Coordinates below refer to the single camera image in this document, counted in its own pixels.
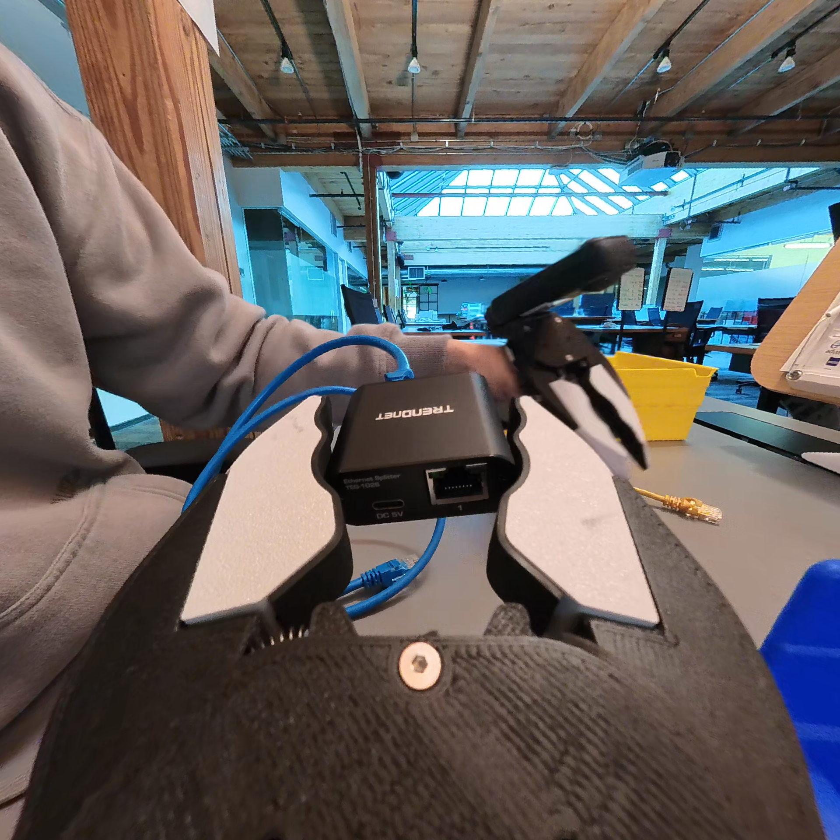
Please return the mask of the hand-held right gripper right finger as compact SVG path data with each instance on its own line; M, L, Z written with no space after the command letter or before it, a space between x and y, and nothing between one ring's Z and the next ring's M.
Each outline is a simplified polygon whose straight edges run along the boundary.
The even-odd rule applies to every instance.
M592 619L658 627L612 471L531 397L512 404L508 441L521 470L490 538L493 592L525 609L534 634L568 633Z

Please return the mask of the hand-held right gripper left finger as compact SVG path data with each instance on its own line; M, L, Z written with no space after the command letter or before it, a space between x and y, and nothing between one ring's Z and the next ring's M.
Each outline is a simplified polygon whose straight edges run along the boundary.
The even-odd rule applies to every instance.
M333 422L310 396L230 466L182 608L185 624L257 615L310 624L350 582L350 537L326 472Z

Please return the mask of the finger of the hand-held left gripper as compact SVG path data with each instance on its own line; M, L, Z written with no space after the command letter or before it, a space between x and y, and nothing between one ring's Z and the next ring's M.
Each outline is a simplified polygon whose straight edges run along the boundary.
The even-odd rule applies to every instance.
M585 438L610 470L630 470L632 460L640 469L649 466L648 442L636 408L609 364L589 370L588 391L594 411L594 428Z
M589 384L589 375L585 379L584 384ZM583 384L566 379L554 381L551 383L550 388L553 395L559 399L562 407L570 414L572 421L574 421L575 432L578 437L588 444L585 434L587 431L593 429L595 425L594 411L590 403L588 391L585 390ZM614 476L623 480L629 480L631 477L631 466L630 470L611 471Z

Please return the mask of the black ethernet splitter box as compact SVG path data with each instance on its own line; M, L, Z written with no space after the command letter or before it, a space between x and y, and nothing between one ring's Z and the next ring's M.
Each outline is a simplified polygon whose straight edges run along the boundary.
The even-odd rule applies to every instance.
M359 388L327 478L361 527L495 513L518 474L487 381L460 373Z

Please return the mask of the person's left forearm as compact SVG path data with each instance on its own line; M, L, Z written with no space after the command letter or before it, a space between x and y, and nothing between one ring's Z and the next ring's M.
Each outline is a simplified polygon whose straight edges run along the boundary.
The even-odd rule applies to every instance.
M217 281L206 291L193 311L196 324L180 357L167 407L159 408L171 424L232 424L287 367L340 337L300 320L267 317L255 305L223 291ZM393 358L383 350L365 344L343 346L305 363L278 389L276 398L324 385L380 382L394 369Z

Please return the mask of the grey desk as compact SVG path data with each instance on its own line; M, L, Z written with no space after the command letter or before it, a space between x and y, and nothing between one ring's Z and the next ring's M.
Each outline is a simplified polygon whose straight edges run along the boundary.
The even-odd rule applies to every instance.
M761 646L804 572L839 557L838 475L694 423L685 442L649 446L633 484L695 497L722 511L718 526L660 513ZM500 603L486 575L491 514L454 518L426 570L360 634L478 635Z

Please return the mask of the person's left hand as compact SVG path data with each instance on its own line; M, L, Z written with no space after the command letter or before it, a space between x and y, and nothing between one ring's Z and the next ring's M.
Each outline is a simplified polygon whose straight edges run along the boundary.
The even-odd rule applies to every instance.
M476 373L482 376L499 403L522 394L518 371L504 345L450 340L446 345L445 358L448 373Z

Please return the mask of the tilted wooden board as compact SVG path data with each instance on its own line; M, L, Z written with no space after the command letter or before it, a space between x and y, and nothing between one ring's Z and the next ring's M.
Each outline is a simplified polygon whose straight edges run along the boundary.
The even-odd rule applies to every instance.
M781 369L819 318L838 299L838 293L839 242L836 241L753 355L752 376L762 388L783 395L839 404L837 389L826 395L813 388L797 391Z

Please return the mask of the white ceiling projector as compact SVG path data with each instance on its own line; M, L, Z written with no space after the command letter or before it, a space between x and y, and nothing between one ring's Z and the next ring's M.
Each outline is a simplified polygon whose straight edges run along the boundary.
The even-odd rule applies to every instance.
M626 163L619 175L618 186L630 188L631 192L662 192L656 187L683 168L684 156L665 140L651 140L636 150L634 157Z

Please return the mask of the black office chair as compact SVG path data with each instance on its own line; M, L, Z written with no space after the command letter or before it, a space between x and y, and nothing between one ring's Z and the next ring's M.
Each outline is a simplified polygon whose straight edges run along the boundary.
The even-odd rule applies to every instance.
M351 326L378 325L383 323L382 315L372 294L349 286L340 287L344 310Z

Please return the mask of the white paper sheet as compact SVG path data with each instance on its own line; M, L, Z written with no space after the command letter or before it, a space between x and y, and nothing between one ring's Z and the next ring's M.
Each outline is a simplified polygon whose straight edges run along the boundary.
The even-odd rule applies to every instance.
M838 404L839 296L806 334L780 372L794 396Z

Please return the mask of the glass partition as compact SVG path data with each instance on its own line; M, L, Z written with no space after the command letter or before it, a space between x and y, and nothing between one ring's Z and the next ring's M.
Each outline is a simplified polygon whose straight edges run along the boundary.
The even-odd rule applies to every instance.
M279 209L245 210L255 300L268 314L341 332L340 263Z

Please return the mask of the person in beige hoodie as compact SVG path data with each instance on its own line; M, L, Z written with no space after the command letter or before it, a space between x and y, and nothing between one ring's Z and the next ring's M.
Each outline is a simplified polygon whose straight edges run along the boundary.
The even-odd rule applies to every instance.
M281 327L2 48L2 838L62 674L184 495L92 442L95 388L225 424L277 367Z

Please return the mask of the blue plastic bin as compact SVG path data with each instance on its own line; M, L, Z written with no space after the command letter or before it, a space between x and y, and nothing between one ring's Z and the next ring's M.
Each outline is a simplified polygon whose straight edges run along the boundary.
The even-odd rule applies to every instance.
M812 565L760 648L794 723L826 838L839 838L839 560Z

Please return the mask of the wooden pillar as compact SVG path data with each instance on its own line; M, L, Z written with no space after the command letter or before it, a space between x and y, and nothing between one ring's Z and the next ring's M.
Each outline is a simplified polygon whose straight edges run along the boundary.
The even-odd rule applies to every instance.
M67 1L91 119L193 255L242 297L208 47L176 1Z

